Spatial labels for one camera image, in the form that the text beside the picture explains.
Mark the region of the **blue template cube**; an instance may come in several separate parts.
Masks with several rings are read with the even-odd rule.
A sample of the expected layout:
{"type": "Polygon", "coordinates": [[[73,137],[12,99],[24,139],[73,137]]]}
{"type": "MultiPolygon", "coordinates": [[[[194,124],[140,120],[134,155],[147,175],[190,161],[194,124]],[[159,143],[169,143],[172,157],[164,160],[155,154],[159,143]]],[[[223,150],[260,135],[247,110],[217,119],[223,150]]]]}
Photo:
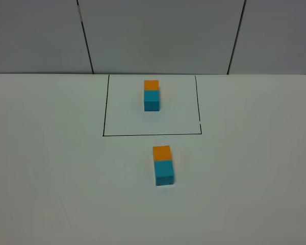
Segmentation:
{"type": "Polygon", "coordinates": [[[160,91],[144,91],[144,111],[160,111],[160,91]]]}

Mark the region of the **orange template cube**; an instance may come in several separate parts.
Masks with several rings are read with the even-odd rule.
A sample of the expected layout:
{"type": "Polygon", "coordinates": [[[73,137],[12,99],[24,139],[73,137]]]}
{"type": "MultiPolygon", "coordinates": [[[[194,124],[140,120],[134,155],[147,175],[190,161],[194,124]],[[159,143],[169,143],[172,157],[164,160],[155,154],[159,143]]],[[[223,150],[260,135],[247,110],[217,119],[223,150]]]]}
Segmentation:
{"type": "Polygon", "coordinates": [[[144,90],[159,90],[159,81],[158,80],[144,80],[144,90]]]}

